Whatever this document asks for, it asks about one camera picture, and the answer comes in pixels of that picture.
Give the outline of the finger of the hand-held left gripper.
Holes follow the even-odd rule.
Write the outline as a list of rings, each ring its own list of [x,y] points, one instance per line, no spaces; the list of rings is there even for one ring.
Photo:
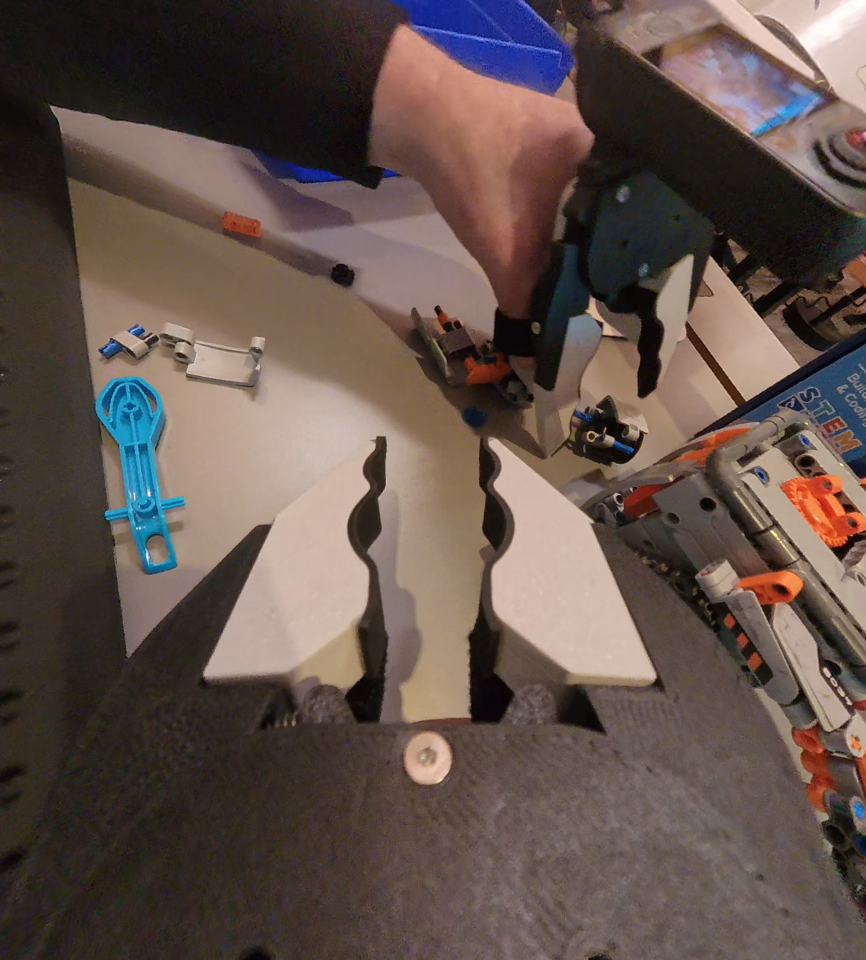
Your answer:
[[[635,317],[640,321],[636,389],[641,399],[655,392],[684,336],[702,274],[703,265],[686,255],[635,286]]]
[[[543,454],[566,442],[583,375],[603,337],[580,266],[577,247],[553,247],[535,287],[535,419]]]

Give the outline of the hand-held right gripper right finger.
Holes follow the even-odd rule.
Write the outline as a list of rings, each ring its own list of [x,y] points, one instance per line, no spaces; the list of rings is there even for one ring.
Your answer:
[[[645,688],[657,672],[592,520],[496,438],[482,438],[485,562],[471,683]]]

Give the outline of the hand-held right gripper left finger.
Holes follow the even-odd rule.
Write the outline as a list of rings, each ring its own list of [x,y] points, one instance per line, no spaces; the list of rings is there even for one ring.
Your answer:
[[[383,680],[388,635],[369,548],[387,451],[384,436],[367,441],[271,523],[204,668],[208,684]]]

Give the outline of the black wheel hub assembly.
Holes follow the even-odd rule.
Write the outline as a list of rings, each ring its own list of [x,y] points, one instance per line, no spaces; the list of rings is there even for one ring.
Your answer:
[[[596,464],[624,466],[639,453],[648,433],[638,409],[606,395],[595,406],[573,411],[565,446]]]

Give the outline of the person's left forearm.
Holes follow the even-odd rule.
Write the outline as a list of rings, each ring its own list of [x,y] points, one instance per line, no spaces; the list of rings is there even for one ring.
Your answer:
[[[0,90],[375,187],[391,2],[0,1]]]

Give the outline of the person's left hand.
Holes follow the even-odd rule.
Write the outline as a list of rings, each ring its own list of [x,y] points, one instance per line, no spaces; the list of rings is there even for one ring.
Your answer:
[[[531,316],[567,186],[594,144],[572,102],[478,75],[407,26],[374,88],[368,158],[417,181],[486,275]]]

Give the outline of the dark grey orange block assembly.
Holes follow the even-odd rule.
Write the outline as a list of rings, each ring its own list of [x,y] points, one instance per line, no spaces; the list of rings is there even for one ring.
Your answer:
[[[447,385],[453,388],[492,387],[511,406],[524,409],[534,402],[533,390],[513,370],[506,354],[492,342],[473,335],[459,317],[440,306],[434,316],[411,311],[415,333]]]

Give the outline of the white instruction sheet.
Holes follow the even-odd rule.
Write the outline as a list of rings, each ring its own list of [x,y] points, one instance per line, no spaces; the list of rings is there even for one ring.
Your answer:
[[[774,1],[756,17],[842,99],[866,111],[866,1]]]

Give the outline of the blue robot kit box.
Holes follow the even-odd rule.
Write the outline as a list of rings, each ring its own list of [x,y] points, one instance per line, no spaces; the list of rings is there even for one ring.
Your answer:
[[[866,477],[866,330],[705,427],[762,421],[782,409],[810,421],[859,476]]]

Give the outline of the grey orange tracked toy robot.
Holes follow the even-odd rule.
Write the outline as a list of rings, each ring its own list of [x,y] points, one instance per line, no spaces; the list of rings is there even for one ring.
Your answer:
[[[674,587],[786,716],[866,918],[866,478],[784,411],[696,439],[582,510]]]

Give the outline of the blue plastic separator tool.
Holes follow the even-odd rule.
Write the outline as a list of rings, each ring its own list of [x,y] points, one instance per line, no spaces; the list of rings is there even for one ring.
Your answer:
[[[156,450],[166,424],[162,397],[145,379],[111,379],[99,393],[95,410],[119,450],[125,505],[105,512],[109,523],[127,522],[142,569],[148,575],[174,570],[175,547],[167,513],[183,508],[183,496],[163,497]]]

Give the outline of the grey curved panel piece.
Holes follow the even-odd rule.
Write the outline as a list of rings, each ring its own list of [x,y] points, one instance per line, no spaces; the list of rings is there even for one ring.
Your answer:
[[[248,347],[235,347],[197,338],[190,328],[168,322],[161,341],[172,348],[186,378],[222,386],[251,389],[259,381],[266,339],[254,337]]]

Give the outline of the blue plastic storage bin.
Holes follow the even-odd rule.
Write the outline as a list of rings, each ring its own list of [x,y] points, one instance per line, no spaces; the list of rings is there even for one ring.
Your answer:
[[[404,102],[407,87],[419,99],[421,73],[430,89],[453,83],[447,111],[465,97],[501,121],[541,107],[523,89],[553,94],[572,65],[526,2],[238,2],[203,12],[230,14],[227,27],[245,30],[246,57],[233,67],[247,104],[229,121],[254,140],[247,149],[368,188],[399,162],[381,145],[382,127],[407,143]]]

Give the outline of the black dimpled mat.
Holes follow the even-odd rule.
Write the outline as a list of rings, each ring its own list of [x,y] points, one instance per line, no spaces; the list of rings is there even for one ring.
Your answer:
[[[55,116],[0,102],[0,909],[126,659]]]

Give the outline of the small grey blue pin connector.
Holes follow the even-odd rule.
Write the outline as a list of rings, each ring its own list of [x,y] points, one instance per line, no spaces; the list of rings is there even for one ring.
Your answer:
[[[120,354],[127,354],[132,359],[139,361],[148,356],[159,345],[160,339],[157,333],[147,330],[140,324],[134,324],[110,337],[106,343],[99,347],[98,353],[105,360],[110,360]]]

